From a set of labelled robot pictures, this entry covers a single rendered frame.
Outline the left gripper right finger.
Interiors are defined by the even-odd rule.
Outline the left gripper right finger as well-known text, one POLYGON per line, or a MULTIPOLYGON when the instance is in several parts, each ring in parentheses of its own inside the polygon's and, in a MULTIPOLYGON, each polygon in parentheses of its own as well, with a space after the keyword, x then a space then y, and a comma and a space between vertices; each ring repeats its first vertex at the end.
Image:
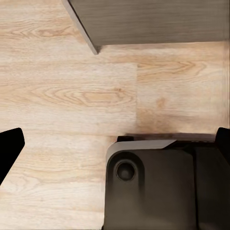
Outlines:
POLYGON ((230 166, 230 129, 218 128, 215 145, 230 166))

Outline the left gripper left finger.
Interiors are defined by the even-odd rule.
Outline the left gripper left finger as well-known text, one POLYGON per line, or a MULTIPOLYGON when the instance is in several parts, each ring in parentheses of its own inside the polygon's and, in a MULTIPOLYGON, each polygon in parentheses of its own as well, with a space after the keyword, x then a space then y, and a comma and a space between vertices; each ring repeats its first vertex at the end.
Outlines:
POLYGON ((0 133, 0 185, 24 146, 24 135, 20 127, 0 133))

